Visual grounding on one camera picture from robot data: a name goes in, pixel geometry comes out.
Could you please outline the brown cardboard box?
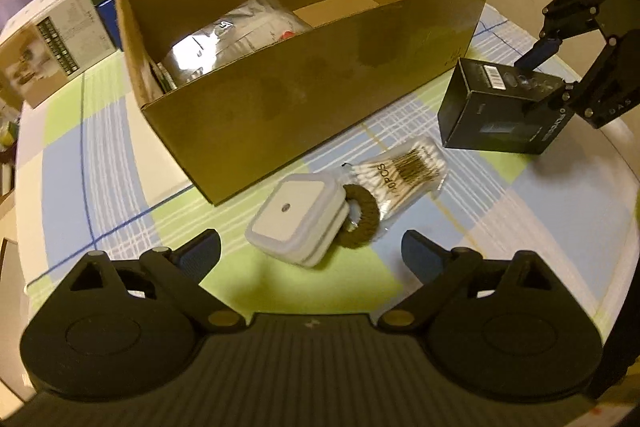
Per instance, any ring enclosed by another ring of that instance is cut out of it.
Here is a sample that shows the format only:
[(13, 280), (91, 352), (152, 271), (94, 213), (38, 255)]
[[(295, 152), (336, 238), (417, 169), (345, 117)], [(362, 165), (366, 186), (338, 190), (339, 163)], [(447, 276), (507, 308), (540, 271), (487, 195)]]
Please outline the brown cardboard box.
[(278, 0), (308, 26), (170, 92), (151, 69), (246, 0), (115, 0), (134, 96), (190, 181), (220, 204), (447, 72), (486, 0)]

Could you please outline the white square night light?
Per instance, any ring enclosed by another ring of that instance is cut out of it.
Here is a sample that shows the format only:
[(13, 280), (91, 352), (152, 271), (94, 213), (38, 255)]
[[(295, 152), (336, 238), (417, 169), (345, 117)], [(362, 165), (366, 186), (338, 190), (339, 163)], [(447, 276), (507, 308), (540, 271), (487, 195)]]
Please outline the white square night light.
[(313, 268), (349, 212), (344, 186), (329, 173), (283, 178), (245, 230), (250, 245), (274, 259)]

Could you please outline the blue flat box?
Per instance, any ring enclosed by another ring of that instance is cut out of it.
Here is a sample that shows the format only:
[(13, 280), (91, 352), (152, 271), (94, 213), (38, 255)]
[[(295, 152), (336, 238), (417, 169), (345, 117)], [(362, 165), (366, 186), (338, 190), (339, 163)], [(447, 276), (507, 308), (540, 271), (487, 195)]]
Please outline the blue flat box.
[(117, 23), (115, 0), (104, 0), (96, 6), (96, 12), (117, 49), (122, 49), (122, 39)]

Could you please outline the black product box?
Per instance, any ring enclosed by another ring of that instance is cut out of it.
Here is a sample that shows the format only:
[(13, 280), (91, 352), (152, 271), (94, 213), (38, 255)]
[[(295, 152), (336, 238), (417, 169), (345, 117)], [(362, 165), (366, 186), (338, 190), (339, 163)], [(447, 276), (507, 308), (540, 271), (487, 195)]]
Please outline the black product box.
[(547, 106), (548, 96), (563, 81), (543, 72), (462, 58), (437, 114), (442, 145), (541, 154), (574, 115), (569, 101), (560, 110)]

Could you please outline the cotton swab bag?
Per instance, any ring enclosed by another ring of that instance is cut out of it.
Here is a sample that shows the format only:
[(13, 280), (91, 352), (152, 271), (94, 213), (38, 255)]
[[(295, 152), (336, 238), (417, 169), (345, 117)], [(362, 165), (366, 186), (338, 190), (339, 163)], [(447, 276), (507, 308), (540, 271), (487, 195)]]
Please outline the cotton swab bag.
[(373, 196), (382, 222), (393, 220), (423, 195), (437, 194), (448, 176), (444, 154), (425, 134), (369, 159), (345, 162), (342, 168), (350, 182)]

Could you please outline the checked tablecloth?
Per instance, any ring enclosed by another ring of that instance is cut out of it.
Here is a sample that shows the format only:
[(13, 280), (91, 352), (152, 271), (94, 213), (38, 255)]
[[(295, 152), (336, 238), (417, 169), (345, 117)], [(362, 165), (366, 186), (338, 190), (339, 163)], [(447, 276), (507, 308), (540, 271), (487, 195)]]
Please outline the checked tablecloth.
[(314, 269), (274, 260), (244, 232), (276, 179), (220, 205), (188, 180), (143, 118), (115, 53), (25, 108), (17, 142), (17, 243), (34, 306), (86, 251), (114, 259), (178, 247), (205, 229), (222, 257), (203, 286), (239, 312), (383, 313), (419, 287), (402, 234), (491, 259), (536, 251), (602, 334), (613, 327), (639, 259), (637, 145), (622, 122), (573, 119), (539, 156), (446, 150), (442, 189), (422, 196), (359, 251)]

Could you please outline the white appliance box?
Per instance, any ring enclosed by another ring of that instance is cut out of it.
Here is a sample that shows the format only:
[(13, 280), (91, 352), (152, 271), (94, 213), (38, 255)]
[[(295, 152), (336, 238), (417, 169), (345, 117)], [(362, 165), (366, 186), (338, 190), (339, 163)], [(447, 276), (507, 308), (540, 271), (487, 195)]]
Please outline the white appliance box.
[(1, 33), (1, 83), (35, 108), (115, 52), (92, 0), (32, 0)]

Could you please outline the silver foil bag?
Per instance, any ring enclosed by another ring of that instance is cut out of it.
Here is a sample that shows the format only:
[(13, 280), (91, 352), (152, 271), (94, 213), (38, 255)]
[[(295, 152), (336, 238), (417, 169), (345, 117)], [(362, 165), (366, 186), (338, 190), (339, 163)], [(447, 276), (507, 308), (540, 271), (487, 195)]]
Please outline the silver foil bag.
[(278, 0), (246, 0), (175, 43), (157, 64), (165, 92), (311, 30)]

